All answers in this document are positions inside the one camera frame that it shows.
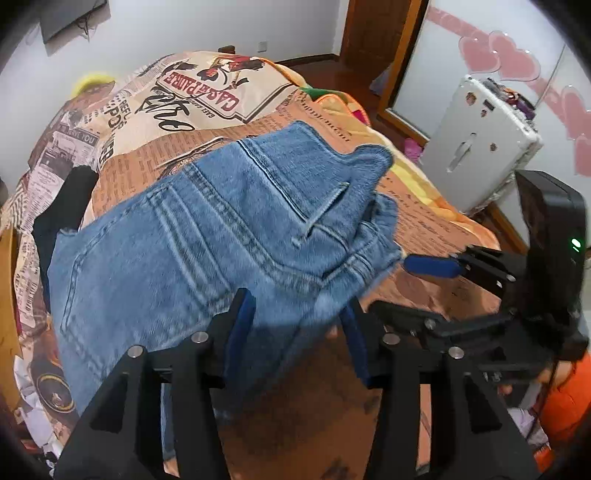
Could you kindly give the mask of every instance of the wooden door frame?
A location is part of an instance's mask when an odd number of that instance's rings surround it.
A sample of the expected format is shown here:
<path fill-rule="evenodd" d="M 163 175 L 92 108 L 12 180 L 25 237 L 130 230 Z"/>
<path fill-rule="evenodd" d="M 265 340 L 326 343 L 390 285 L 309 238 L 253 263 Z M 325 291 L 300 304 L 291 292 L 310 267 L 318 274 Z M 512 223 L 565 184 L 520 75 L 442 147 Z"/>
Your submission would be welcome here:
<path fill-rule="evenodd" d="M 349 48 L 349 37 L 353 18 L 355 16 L 355 4 L 356 0 L 349 0 L 345 29 L 343 30 L 343 41 L 340 48 L 341 61 L 344 61 L 347 49 Z M 404 26 L 400 35 L 400 42 L 398 43 L 394 59 L 390 65 L 388 80 L 386 81 L 384 91 L 378 104 L 378 116 L 380 117 L 380 120 L 391 124 L 394 128 L 415 140 L 422 147 L 427 143 L 427 137 L 387 109 L 390 106 L 392 98 L 398 93 L 398 89 L 402 83 L 402 77 L 406 71 L 410 55 L 417 41 L 418 30 L 423 23 L 427 4 L 428 0 L 410 0 L 407 17 L 404 21 Z"/>

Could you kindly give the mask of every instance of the wooden floor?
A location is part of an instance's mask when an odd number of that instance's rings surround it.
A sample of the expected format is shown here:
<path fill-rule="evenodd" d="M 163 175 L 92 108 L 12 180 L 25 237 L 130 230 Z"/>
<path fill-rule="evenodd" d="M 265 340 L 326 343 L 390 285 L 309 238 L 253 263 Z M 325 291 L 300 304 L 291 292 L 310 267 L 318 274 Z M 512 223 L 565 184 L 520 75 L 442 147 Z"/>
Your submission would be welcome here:
<path fill-rule="evenodd" d="M 405 135 L 377 117 L 379 97 L 369 90 L 372 78 L 367 78 L 362 72 L 355 72 L 336 60 L 315 61 L 290 66 L 290 68 L 302 75 L 312 87 L 339 90 L 353 96 L 368 113 L 372 127 L 386 135 L 396 148 L 404 152 Z M 498 223 L 493 220 L 487 210 L 478 214 L 474 220 L 483 224 L 497 236 L 501 250 L 521 253 L 515 242 L 499 228 Z"/>

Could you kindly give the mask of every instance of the denim fabric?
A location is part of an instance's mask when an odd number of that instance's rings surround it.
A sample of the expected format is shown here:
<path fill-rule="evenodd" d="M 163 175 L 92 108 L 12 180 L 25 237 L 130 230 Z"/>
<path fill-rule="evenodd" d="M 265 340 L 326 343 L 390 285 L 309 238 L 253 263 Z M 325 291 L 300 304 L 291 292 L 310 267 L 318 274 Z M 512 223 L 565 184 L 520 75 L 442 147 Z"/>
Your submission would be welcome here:
<path fill-rule="evenodd" d="M 228 407 L 280 377 L 401 257 L 377 145 L 335 152 L 304 122 L 220 148 L 62 232 L 49 268 L 60 357 L 81 413 L 126 349 L 205 329 L 239 287 L 256 314 Z"/>

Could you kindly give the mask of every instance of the bed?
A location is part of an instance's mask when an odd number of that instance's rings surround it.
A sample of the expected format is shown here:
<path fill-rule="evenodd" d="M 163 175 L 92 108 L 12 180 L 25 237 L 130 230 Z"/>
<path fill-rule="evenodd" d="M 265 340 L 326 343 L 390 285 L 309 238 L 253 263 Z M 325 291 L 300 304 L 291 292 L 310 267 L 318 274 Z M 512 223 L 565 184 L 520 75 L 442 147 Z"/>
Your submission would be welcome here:
<path fill-rule="evenodd" d="M 405 253 L 447 255 L 470 244 L 498 248 L 490 231 L 450 206 L 411 161 L 371 128 L 354 98 L 312 89 L 287 67 L 256 57 L 183 52 L 158 59 L 123 81 L 94 85 L 66 102 L 48 125 L 31 153 L 29 172 L 1 213 L 0 230 L 14 228 L 18 240 L 12 279 L 21 369 L 30 376 L 56 444 L 65 444 L 78 416 L 43 302 L 31 231 L 68 172 L 88 165 L 99 173 L 84 228 L 201 155 L 294 120 L 312 125 L 341 153 L 366 143 L 390 150 L 395 164 L 378 190 L 398 203 L 395 240 Z M 496 297 L 468 281 L 433 284 L 400 266 L 362 305 L 375 299 L 450 319 L 498 307 Z M 342 332 L 333 328 L 287 376 L 221 427 L 230 472 L 236 479 L 361 477 L 378 406 L 379 394 L 355 378 Z M 421 410 L 418 465 L 428 461 L 428 389 L 421 391 Z M 167 469 L 175 472 L 174 459 Z"/>

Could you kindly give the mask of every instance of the jeans pocket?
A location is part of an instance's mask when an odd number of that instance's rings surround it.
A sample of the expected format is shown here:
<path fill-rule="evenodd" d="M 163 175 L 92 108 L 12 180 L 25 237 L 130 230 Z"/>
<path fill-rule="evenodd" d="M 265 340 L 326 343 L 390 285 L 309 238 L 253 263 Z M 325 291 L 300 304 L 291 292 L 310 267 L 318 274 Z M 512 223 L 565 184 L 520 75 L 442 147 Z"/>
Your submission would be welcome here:
<path fill-rule="evenodd" d="M 174 183 L 98 227 L 73 261 L 59 333 L 99 378 L 131 345 L 176 345 L 231 301 L 229 284 Z"/>

